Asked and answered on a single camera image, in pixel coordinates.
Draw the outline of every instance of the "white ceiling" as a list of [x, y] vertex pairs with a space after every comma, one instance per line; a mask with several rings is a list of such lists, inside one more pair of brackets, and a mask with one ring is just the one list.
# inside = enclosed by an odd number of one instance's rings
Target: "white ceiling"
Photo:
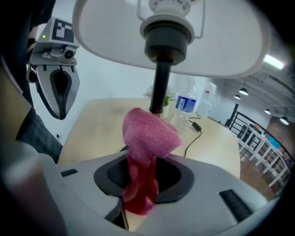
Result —
[[285, 63], [282, 70], [263, 63], [256, 73], [239, 79], [225, 79], [226, 86], [239, 90], [246, 88], [251, 96], [265, 102], [273, 113], [295, 118], [295, 75], [291, 71], [293, 62], [279, 35], [273, 31], [269, 55]]

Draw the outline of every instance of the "floor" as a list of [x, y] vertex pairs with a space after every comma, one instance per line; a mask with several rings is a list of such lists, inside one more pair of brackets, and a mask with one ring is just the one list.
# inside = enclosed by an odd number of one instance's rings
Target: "floor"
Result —
[[274, 177], [271, 174], [263, 174], [265, 167], [255, 163], [257, 160], [249, 161], [249, 155], [241, 158], [241, 180], [259, 191], [267, 200], [276, 198], [276, 193], [282, 188], [280, 183], [276, 182], [271, 188], [268, 185], [273, 181]]

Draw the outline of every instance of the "black railing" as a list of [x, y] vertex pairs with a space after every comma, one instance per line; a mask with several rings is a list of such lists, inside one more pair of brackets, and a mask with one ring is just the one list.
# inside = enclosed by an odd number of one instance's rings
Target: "black railing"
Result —
[[[229, 129], [233, 133], [235, 133], [238, 138], [242, 137], [242, 135], [244, 134], [248, 125], [250, 125], [258, 133], [260, 133], [260, 134], [263, 133], [267, 138], [272, 137], [280, 145], [279, 150], [282, 152], [283, 158], [286, 161], [290, 160], [292, 162], [292, 165], [294, 165], [295, 160], [291, 156], [291, 154], [288, 152], [288, 150], [269, 131], [267, 131], [265, 128], [263, 128], [261, 125], [259, 125], [257, 122], [253, 121], [251, 118], [249, 118], [248, 116], [246, 116], [240, 112], [236, 112], [235, 115], [232, 117], [232, 119], [229, 120]], [[245, 142], [248, 137], [249, 137], [249, 135], [247, 135], [247, 133], [246, 133], [243, 138], [243, 141]], [[252, 142], [252, 140], [254, 138], [255, 138], [255, 136], [253, 136], [253, 138], [250, 140], [249, 144], [252, 143], [252, 147], [255, 149], [259, 145], [259, 142]]]

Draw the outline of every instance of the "table surface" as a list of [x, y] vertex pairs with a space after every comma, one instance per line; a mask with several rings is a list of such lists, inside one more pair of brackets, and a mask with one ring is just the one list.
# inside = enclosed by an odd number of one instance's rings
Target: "table surface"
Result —
[[[73, 125], [62, 149], [59, 164], [94, 159], [119, 152], [124, 146], [122, 123], [134, 107], [148, 110], [150, 100], [91, 100]], [[167, 120], [172, 117], [171, 102]], [[240, 154], [234, 133], [209, 118], [192, 119], [202, 128], [202, 135], [188, 149], [187, 158], [217, 165], [240, 178]], [[188, 122], [181, 136], [182, 145], [172, 153], [184, 156], [185, 148], [199, 135]]]

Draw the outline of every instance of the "pink towel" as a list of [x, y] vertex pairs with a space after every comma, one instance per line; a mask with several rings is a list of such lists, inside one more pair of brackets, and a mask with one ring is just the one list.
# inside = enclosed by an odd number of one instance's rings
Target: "pink towel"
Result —
[[157, 157], [167, 157], [181, 144], [176, 129], [140, 108], [127, 113], [123, 122], [123, 139], [130, 183], [124, 191], [124, 207], [138, 215], [148, 214], [159, 193], [155, 179]]

